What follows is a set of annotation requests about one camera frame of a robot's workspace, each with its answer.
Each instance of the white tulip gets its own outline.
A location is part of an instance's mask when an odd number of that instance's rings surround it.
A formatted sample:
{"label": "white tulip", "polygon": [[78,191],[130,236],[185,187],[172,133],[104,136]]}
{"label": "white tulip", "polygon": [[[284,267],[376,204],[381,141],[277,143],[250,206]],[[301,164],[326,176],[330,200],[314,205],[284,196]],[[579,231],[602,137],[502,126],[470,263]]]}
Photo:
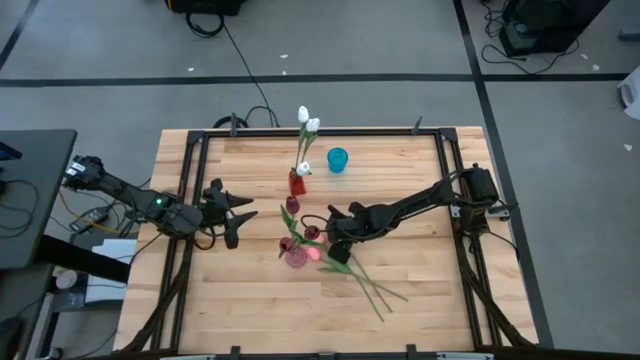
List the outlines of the white tulip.
{"label": "white tulip", "polygon": [[298,121],[300,121],[300,124],[309,121],[309,110],[304,106],[300,106],[300,109],[298,109]]}
{"label": "white tulip", "polygon": [[307,121],[307,131],[308,132],[316,132],[320,128],[320,119],[310,119]]}
{"label": "white tulip", "polygon": [[310,172],[311,172],[311,166],[306,161],[301,162],[300,165],[298,165],[298,168],[296,169],[296,174],[298,174],[298,176],[309,175]]}

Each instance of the white tape mark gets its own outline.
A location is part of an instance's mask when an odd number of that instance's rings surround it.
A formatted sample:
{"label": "white tape mark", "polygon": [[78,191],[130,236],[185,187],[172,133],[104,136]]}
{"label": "white tape mark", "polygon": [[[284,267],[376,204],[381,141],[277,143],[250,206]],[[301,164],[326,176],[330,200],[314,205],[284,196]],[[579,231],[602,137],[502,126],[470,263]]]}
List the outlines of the white tape mark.
{"label": "white tape mark", "polygon": [[80,165],[80,164],[78,164],[78,163],[71,164],[71,167],[76,169],[76,170],[80,170],[80,172],[84,172],[84,170],[85,170],[85,167]]}

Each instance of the floor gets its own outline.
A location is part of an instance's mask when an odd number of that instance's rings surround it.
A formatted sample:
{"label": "floor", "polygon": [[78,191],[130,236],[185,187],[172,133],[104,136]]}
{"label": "floor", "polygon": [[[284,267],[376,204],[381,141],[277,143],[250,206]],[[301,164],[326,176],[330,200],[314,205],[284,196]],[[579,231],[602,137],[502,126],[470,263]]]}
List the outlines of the floor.
{"label": "floor", "polygon": [[[553,345],[640,353],[631,211],[640,122],[616,91],[640,65],[640,44],[617,39],[640,3],[612,0],[578,51],[538,79],[469,61],[495,43],[485,11],[479,0],[249,0],[227,25],[283,126],[296,124],[300,104],[328,126],[410,126],[420,116],[423,125],[484,126],[505,193],[511,187],[521,206]],[[151,174],[162,129],[206,128],[262,104],[226,34],[194,36],[160,0],[4,0],[3,43],[0,129],[76,129],[75,153],[100,156],[132,183]],[[250,123],[268,126],[268,116]],[[68,198],[75,209],[99,203]],[[71,221],[60,204],[54,216]],[[53,222],[47,232],[68,238]],[[54,344],[67,356],[94,349],[118,315],[66,314]]]}

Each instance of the table leg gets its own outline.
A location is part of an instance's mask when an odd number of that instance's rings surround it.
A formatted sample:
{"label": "table leg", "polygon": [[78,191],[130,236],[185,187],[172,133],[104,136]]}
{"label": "table leg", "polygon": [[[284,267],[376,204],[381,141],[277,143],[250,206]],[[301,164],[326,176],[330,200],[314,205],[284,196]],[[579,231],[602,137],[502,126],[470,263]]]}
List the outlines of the table leg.
{"label": "table leg", "polygon": [[131,269],[129,264],[95,254],[48,235],[42,236],[36,260],[125,284]]}

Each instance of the pink flower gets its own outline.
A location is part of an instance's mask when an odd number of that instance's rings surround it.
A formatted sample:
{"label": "pink flower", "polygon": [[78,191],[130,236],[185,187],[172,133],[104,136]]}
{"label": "pink flower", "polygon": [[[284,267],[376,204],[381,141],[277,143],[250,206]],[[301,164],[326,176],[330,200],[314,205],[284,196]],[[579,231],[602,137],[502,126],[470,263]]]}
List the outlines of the pink flower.
{"label": "pink flower", "polygon": [[320,250],[314,247],[307,248],[307,255],[309,255],[309,257],[311,258],[311,260],[313,260],[313,262],[320,261],[320,258],[322,257]]}
{"label": "pink flower", "polygon": [[300,202],[298,202],[298,199],[295,196],[287,196],[285,208],[289,214],[295,215],[300,211]]}

